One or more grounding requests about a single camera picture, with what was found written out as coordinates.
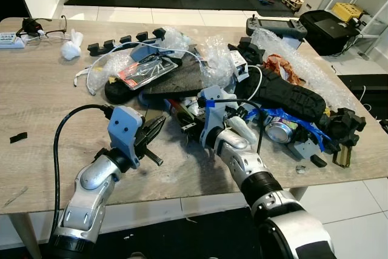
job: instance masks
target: black shoe sole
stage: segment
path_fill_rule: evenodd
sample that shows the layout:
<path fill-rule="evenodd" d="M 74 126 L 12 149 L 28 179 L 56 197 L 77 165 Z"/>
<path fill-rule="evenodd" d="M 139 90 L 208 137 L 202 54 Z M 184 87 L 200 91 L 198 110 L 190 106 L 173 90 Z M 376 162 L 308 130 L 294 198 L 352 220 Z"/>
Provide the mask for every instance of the black shoe sole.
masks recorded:
<path fill-rule="evenodd" d="M 282 108 L 286 113 L 307 122 L 317 123 L 326 108 L 325 100 L 315 92 L 288 83 L 269 69 L 261 69 L 263 80 L 252 101 L 266 109 Z M 248 98 L 256 90 L 260 73 L 249 68 L 249 78 L 238 83 L 237 98 Z"/>

